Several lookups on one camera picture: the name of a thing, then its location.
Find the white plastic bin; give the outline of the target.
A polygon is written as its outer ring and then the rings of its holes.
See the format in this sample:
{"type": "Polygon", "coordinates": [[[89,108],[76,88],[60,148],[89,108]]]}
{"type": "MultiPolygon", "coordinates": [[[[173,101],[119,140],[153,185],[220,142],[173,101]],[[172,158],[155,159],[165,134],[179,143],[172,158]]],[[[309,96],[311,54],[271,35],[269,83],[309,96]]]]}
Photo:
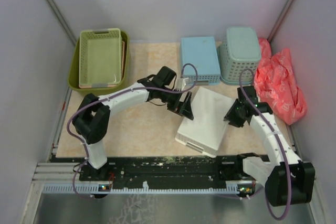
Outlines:
{"type": "Polygon", "coordinates": [[[194,120],[183,119],[175,140],[203,155],[216,157],[229,126],[224,116],[234,101],[200,87],[191,103],[194,120]]]}

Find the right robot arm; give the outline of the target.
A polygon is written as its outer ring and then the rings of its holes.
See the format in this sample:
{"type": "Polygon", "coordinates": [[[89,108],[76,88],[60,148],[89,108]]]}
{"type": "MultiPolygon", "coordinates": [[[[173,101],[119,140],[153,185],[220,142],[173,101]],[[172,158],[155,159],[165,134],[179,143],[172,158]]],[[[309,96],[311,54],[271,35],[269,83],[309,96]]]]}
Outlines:
{"type": "Polygon", "coordinates": [[[242,180],[259,182],[266,199],[274,207],[305,204],[312,199],[315,168],[304,162],[281,133],[272,109],[260,102],[253,86],[237,88],[238,97],[224,117],[234,127],[247,123],[262,141],[269,163],[255,153],[239,154],[234,172],[242,180]]]}

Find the light blue perforated bin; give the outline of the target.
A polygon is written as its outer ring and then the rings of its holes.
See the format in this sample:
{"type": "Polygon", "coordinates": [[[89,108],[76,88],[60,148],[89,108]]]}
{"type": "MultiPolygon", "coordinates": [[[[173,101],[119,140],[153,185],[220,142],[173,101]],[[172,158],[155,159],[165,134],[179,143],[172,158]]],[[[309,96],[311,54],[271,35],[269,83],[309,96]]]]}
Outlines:
{"type": "Polygon", "coordinates": [[[184,68],[183,77],[207,85],[220,83],[221,70],[213,36],[183,37],[180,42],[180,67],[184,68]]]}

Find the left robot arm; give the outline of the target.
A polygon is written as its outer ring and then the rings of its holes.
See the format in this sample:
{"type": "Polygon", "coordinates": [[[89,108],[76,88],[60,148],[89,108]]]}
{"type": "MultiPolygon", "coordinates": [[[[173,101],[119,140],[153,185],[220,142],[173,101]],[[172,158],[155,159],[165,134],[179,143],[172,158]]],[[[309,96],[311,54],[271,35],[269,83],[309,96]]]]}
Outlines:
{"type": "Polygon", "coordinates": [[[190,88],[185,87],[187,79],[179,78],[177,88],[169,88],[176,77],[176,72],[164,66],[157,74],[139,79],[128,88],[101,96],[90,93],[84,97],[67,125],[74,126],[76,131],[68,133],[84,146],[85,160],[91,165],[90,173],[93,177],[98,180],[108,177],[109,167],[106,165],[103,138],[107,133],[109,120],[115,114],[135,105],[159,99],[169,111],[189,120],[194,119],[191,108],[192,92],[190,88]]]}

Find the light green perforated bin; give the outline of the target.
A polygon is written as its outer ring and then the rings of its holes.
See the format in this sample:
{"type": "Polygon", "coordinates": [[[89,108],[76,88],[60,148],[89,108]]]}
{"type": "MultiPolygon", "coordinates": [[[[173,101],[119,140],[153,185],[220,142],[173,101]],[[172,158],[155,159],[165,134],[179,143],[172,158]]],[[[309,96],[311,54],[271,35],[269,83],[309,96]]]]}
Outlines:
{"type": "Polygon", "coordinates": [[[122,79],[121,30],[83,30],[79,38],[79,87],[105,88],[122,79]]]}

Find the pale green perforated basket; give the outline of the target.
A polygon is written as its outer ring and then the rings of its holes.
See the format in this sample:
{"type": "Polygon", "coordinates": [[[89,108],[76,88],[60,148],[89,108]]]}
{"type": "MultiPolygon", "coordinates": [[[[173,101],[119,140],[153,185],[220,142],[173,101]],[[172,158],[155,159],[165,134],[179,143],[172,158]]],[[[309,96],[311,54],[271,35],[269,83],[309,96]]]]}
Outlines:
{"type": "Polygon", "coordinates": [[[231,86],[249,85],[261,60],[256,31],[251,27],[226,29],[223,42],[217,47],[221,80],[231,86]]]}

